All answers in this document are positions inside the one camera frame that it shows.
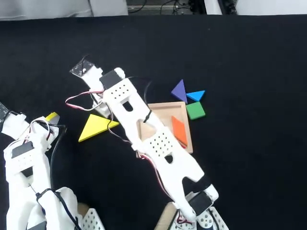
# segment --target blue triangle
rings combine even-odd
[[[191,98],[192,100],[196,102],[199,102],[205,92],[206,92],[205,90],[197,91],[197,92],[189,92],[187,93],[187,96],[188,98]]]
[[[186,89],[184,88],[183,80],[181,80],[176,87],[171,92],[175,97],[179,100],[184,101],[186,104],[188,103],[187,96],[186,96]]]

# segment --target wooden block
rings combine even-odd
[[[184,123],[188,141],[186,151],[188,153],[192,153],[193,146],[186,104],[184,102],[168,102],[148,104],[148,106],[153,111],[153,113],[158,116],[162,123],[171,130],[171,132],[173,132],[172,116],[175,116],[178,120]],[[146,123],[138,122],[138,132],[140,139],[145,140],[155,134],[155,129]]]
[[[200,102],[187,105],[187,111],[191,120],[205,116],[205,111]]]
[[[184,124],[177,118],[172,116],[173,134],[182,144],[188,145],[187,135],[184,128]]]

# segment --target purple triangle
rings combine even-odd
[[[179,100],[184,101],[186,104],[188,103],[186,89],[184,88],[183,79],[176,85],[176,87],[171,92],[175,97]]]

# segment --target white plastic part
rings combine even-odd
[[[29,127],[29,123],[25,121],[26,115],[14,115],[10,113],[3,123],[2,133],[17,140]]]
[[[124,78],[123,70],[116,68],[115,71],[121,78]],[[88,71],[86,74],[92,76],[96,74],[96,76],[84,79],[91,90],[102,91],[103,86],[98,88],[101,84],[98,73]],[[124,127],[126,136],[132,143],[132,149],[138,150],[152,159],[160,174],[163,185],[176,203],[176,207],[181,210],[186,219],[195,222],[196,213],[186,200],[182,185],[184,177],[197,182],[204,176],[204,172],[195,159],[180,146],[168,127],[165,127],[154,113],[151,113],[146,123],[153,127],[156,133],[144,142],[139,138],[137,122],[140,120],[144,121],[150,110],[129,79],[123,79],[105,90],[103,98],[100,98],[98,102],[101,100],[110,107],[112,113]],[[124,108],[123,104],[126,102],[130,103],[133,108],[132,111],[128,112]],[[98,107],[97,111],[104,117],[107,117],[109,114],[105,104]],[[168,163],[165,157],[170,155],[173,161]],[[206,193],[209,197],[218,197],[217,191],[213,186]]]
[[[213,214],[213,218],[215,218],[217,224],[219,225],[220,230],[229,230],[216,208],[211,206],[209,209]]]
[[[58,128],[50,127],[53,135],[46,141],[46,129],[37,123],[32,125],[33,132],[29,135],[29,140],[33,143],[33,150],[30,150],[18,157],[12,158],[12,150],[22,145],[24,137],[20,141],[15,141],[4,150],[6,160],[6,178],[9,183],[9,210],[7,212],[8,230],[25,230],[30,226],[35,226],[44,220],[44,215],[40,213],[35,193],[42,193],[50,188],[50,168],[45,151],[51,142],[58,135]],[[25,177],[22,170],[32,167],[33,175]],[[69,188],[58,190],[64,199],[69,211],[77,217],[81,225],[82,216],[77,213],[77,198]],[[47,191],[40,199],[40,205],[46,212],[47,230],[74,230],[75,225],[67,215],[63,205],[52,191]]]
[[[204,229],[210,229],[213,226],[213,218],[208,211],[197,216],[197,222]]]
[[[83,230],[105,230],[96,210],[90,208],[83,218]]]

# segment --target yellow triangle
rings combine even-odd
[[[79,137],[79,142],[84,141],[88,138],[91,138],[99,133],[102,133],[107,130],[107,124],[109,124],[110,120],[105,119],[100,116],[96,116],[91,114],[84,126],[84,129]],[[119,122],[112,121],[109,125],[109,128],[113,128],[118,126]]]

